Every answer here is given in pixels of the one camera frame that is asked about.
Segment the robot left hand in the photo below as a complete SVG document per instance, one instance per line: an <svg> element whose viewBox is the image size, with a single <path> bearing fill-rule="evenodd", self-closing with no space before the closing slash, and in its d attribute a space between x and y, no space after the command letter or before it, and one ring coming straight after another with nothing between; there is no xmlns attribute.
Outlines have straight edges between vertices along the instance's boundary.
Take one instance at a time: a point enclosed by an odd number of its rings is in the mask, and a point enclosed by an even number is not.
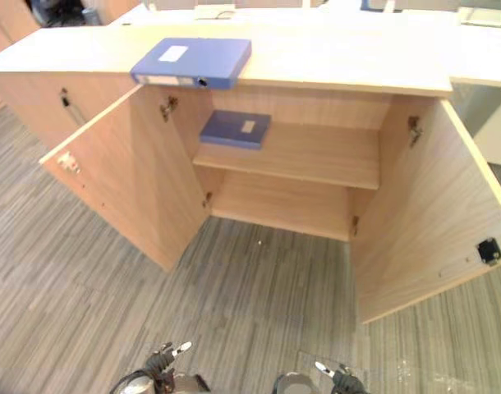
<svg viewBox="0 0 501 394"><path fill-rule="evenodd" d="M145 370L153 376L165 372L176 358L192 348L192 342L186 341L178 346L166 342L159 350L155 351L145 362Z"/></svg>

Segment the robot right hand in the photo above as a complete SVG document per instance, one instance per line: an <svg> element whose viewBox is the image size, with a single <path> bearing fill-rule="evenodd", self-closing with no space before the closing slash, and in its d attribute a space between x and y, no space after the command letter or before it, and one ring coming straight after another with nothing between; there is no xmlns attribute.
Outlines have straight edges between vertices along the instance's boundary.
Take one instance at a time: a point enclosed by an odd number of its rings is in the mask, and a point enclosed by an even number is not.
<svg viewBox="0 0 501 394"><path fill-rule="evenodd" d="M336 370L329 369L319 361L315 361L315 367L333 382L331 392L333 394L366 394L364 383L345 365L340 364Z"/></svg>

